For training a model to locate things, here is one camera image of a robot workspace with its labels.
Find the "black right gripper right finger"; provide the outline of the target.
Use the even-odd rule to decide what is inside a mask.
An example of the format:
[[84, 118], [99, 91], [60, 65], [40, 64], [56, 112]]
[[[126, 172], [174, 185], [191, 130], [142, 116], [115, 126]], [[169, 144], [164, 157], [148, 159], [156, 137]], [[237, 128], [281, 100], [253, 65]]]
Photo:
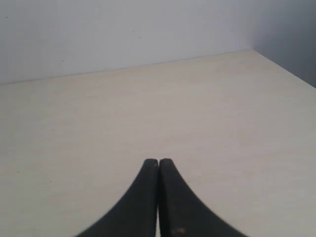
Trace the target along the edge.
[[174, 162], [159, 162], [159, 228], [162, 237], [242, 237], [190, 189]]

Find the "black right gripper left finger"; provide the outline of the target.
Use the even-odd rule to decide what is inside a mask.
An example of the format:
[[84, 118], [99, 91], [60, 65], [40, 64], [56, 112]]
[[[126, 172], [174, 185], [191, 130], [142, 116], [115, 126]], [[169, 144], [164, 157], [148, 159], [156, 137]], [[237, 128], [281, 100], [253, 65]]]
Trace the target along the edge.
[[125, 194], [79, 237], [154, 237], [157, 224], [158, 161], [146, 159]]

